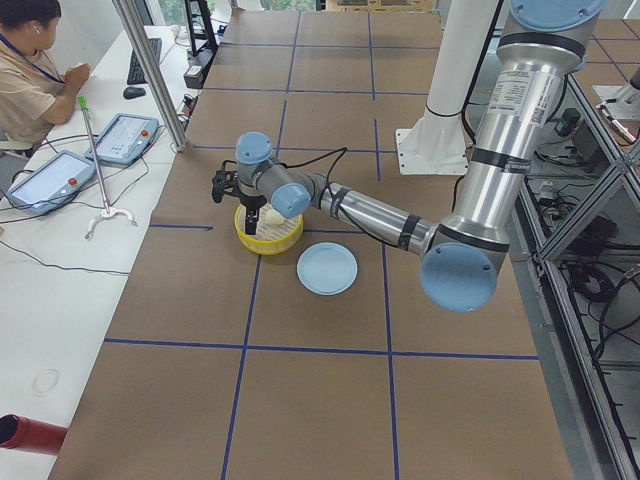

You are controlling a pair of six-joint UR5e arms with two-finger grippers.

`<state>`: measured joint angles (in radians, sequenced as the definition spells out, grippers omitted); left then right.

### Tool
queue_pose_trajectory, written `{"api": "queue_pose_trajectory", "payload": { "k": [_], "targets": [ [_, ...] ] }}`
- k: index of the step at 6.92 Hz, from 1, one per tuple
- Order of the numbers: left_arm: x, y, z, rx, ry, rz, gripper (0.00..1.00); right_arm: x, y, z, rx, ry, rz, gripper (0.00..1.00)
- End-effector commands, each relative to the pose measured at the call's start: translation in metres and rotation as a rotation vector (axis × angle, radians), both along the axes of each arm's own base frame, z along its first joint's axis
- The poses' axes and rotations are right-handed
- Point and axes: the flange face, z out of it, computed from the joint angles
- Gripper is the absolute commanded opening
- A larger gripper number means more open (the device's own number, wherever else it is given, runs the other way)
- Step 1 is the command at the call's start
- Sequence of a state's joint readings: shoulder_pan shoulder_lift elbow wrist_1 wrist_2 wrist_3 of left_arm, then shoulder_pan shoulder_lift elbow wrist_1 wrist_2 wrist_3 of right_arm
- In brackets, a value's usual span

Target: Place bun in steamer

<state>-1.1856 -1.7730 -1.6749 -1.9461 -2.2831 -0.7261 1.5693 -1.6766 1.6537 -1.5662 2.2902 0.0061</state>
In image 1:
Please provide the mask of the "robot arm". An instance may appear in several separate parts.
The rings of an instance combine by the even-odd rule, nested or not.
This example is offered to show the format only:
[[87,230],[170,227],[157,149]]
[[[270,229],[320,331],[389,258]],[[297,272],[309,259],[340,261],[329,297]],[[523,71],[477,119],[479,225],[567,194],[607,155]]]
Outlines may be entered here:
[[237,141],[233,192],[245,207],[245,230],[260,209],[287,219],[316,208],[372,238],[421,258],[426,295],[467,312],[493,296],[509,250],[505,229],[561,80],[584,62],[600,1],[515,1],[497,48],[501,70],[480,122],[465,186],[453,211],[432,224],[333,182],[295,174],[270,139],[248,132]]

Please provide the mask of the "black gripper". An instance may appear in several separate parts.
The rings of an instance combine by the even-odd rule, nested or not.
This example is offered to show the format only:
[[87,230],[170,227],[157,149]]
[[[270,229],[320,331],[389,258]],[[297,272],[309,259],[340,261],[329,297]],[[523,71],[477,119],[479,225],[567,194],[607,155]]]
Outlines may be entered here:
[[246,208],[244,232],[246,235],[253,236],[256,234],[260,219],[260,209],[266,204],[266,198],[257,191],[251,190],[246,193],[242,189],[239,190],[239,198],[241,204]]

